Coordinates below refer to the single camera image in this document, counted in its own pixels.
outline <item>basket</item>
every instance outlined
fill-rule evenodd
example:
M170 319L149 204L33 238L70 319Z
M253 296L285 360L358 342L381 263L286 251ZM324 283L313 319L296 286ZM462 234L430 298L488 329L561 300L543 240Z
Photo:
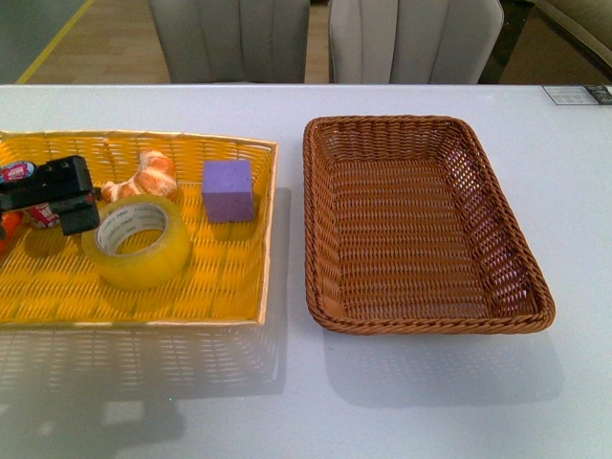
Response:
M172 158L174 198L192 241L184 270L165 284L125 292L100 280L80 236L22 225L0 253L0 326L232 325L264 322L277 145L222 136L133 131L0 132L0 164L80 155L95 186L134 174L139 153ZM251 161L255 219L212 225L202 202L204 161Z
M356 335L530 333L555 304L474 132L329 117L304 132L306 296Z

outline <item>chair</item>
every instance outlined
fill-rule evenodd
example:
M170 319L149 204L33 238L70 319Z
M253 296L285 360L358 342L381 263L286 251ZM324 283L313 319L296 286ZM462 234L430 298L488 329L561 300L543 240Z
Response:
M477 83L503 18L498 0L332 0L330 81Z
M149 0L173 83L303 83L309 0Z

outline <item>purple cube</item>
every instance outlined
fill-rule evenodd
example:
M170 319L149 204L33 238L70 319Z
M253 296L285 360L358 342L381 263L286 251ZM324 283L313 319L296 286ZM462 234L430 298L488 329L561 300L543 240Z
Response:
M250 161L206 161L202 177L202 199L210 223L254 218Z

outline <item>table surface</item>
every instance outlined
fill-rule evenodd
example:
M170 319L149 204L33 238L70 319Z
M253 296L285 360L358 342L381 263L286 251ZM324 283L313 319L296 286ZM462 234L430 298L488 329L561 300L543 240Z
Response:
M310 317L312 118L469 123L557 319L516 336L354 337ZM279 143L265 326L0 333L0 457L612 458L612 107L513 86L0 86L0 130Z

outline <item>bread roll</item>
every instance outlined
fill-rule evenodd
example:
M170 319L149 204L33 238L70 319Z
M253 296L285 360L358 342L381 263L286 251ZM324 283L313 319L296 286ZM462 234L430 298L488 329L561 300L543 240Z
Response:
M102 198L107 203L135 194L154 194L172 199L177 190L176 167L171 159L156 150L143 151L138 169L129 180L106 182Z

